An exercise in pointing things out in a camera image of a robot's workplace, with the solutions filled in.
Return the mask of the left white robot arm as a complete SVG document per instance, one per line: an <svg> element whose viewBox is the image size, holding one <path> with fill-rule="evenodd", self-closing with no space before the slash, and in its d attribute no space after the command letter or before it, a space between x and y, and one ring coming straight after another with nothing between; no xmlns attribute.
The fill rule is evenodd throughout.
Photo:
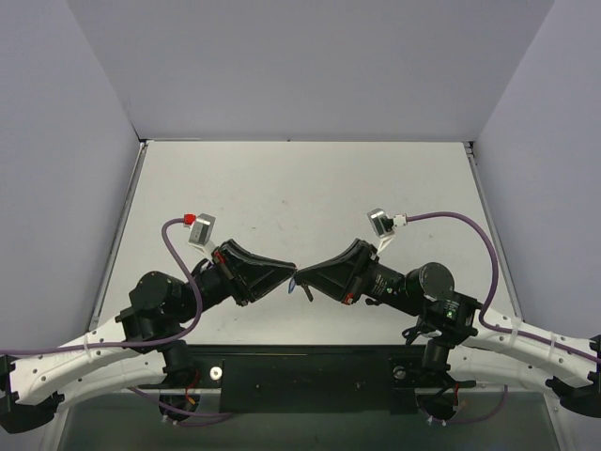
<svg viewBox="0 0 601 451"><path fill-rule="evenodd" d="M148 272L130 292L130 307L95 330L52 351L2 353L1 427L30 431L69 404L131 386L194 385L200 375L183 325L228 298L253 303L295 271L291 262L251 254L229 240L185 280Z"/></svg>

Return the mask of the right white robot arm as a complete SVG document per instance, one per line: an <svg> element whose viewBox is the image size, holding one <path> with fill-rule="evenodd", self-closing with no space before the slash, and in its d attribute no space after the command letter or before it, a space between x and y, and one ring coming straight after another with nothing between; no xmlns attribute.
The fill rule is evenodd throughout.
<svg viewBox="0 0 601 451"><path fill-rule="evenodd" d="M419 370L431 384L491 379L555 396L570 412L600 415L600 339L575 338L532 326L455 291L436 262L402 274L380 263L372 244L355 240L341 255L301 269L290 286L344 305L387 305L417 319L402 336L427 340Z"/></svg>

